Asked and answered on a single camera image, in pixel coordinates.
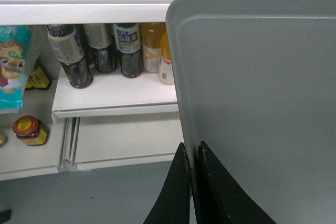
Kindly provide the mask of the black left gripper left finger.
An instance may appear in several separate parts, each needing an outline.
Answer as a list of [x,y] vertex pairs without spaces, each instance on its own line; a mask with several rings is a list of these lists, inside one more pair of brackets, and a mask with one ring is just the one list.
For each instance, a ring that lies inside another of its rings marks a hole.
[[185,145],[175,152],[161,192],[144,223],[190,222],[191,179]]

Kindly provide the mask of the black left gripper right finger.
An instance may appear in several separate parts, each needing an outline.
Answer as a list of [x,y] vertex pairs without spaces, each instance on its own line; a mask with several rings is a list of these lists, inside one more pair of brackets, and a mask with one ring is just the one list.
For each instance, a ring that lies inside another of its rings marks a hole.
[[210,147],[198,147],[201,223],[275,223],[241,188]]

